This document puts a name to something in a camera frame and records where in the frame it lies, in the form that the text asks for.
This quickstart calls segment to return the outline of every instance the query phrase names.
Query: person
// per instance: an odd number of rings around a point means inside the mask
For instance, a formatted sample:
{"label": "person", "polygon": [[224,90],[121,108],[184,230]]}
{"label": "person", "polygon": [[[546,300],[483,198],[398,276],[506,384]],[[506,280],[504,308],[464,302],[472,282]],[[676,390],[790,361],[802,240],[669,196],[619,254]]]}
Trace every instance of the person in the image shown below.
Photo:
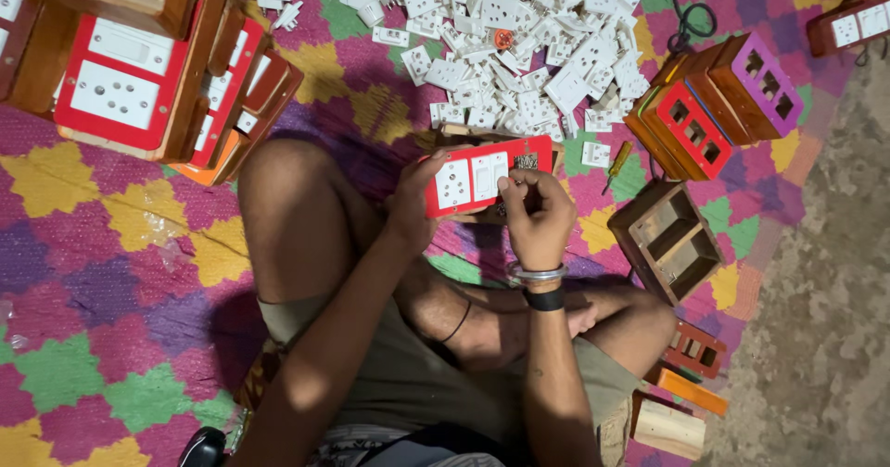
{"label": "person", "polygon": [[438,273],[424,188],[446,158],[406,167],[386,218],[310,143],[244,166],[261,313],[287,354],[229,465],[602,464],[595,426],[658,361],[673,310],[632,286],[562,291],[577,211],[535,170],[497,181],[524,289]]}

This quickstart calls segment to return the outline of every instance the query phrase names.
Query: purple acrylic plate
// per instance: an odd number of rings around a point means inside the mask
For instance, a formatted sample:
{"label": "purple acrylic plate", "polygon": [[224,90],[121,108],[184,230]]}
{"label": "purple acrylic plate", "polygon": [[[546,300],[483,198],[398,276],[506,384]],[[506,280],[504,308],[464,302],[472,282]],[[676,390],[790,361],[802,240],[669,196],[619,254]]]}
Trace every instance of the purple acrylic plate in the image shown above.
{"label": "purple acrylic plate", "polygon": [[[760,55],[760,59],[763,60],[763,66],[754,77],[751,77],[751,74],[748,74],[748,71],[745,69],[751,51],[756,51]],[[773,126],[782,138],[797,127],[797,119],[800,118],[800,114],[804,111],[804,101],[801,100],[794,85],[791,84],[791,79],[779,67],[779,62],[766,48],[766,44],[763,43],[757,32],[752,31],[750,33],[748,40],[745,41],[745,44],[739,50],[739,54],[732,61],[732,72],[739,78],[742,86],[745,86],[751,98],[754,99],[754,102],[762,110],[763,115],[773,123]],[[773,100],[767,100],[760,87],[760,83],[764,80],[767,73],[774,79],[773,87],[775,84],[779,86],[778,90],[775,91]],[[786,117],[783,118],[777,108],[786,109],[789,105],[790,110],[788,110]]]}

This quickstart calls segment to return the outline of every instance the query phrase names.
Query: shorts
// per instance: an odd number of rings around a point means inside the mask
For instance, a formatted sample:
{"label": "shorts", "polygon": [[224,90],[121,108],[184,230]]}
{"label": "shorts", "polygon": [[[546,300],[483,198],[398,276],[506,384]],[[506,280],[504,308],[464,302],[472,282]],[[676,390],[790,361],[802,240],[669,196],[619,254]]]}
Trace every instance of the shorts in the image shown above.
{"label": "shorts", "polygon": [[[273,339],[291,347],[328,303],[328,296],[280,305],[260,302]],[[575,337],[578,368],[598,425],[639,380],[599,347]],[[413,432],[439,422],[470,428],[504,445],[524,438],[524,360],[504,369],[467,373],[435,354],[405,324],[389,299],[368,354],[332,427],[373,424]]]}

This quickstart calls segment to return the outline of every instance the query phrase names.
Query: screwdriver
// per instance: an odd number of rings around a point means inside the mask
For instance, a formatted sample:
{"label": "screwdriver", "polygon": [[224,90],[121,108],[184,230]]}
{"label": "screwdriver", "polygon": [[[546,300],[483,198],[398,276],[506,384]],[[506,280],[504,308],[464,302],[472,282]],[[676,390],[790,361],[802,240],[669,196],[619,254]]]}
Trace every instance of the screwdriver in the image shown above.
{"label": "screwdriver", "polygon": [[612,179],[617,177],[618,172],[621,171],[621,167],[624,166],[624,162],[628,160],[630,150],[633,148],[634,144],[631,142],[624,142],[621,144],[621,150],[618,151],[617,156],[615,157],[615,162],[612,164],[612,167],[609,168],[609,180],[606,182],[606,187],[603,189],[603,196],[605,196],[606,192],[609,190]]}

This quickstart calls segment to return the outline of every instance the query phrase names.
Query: yellow screwdriver handle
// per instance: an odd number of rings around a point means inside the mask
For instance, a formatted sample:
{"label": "yellow screwdriver handle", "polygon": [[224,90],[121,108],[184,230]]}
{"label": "yellow screwdriver handle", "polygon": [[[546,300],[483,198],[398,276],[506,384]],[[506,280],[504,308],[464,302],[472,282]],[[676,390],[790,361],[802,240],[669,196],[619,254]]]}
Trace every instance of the yellow screwdriver handle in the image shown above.
{"label": "yellow screwdriver handle", "polygon": [[621,150],[618,151],[617,156],[615,157],[615,163],[609,168],[609,177],[617,177],[617,172],[621,171],[621,167],[624,166],[625,161],[628,160],[630,150],[633,148],[634,144],[632,142],[624,142],[621,144]]}

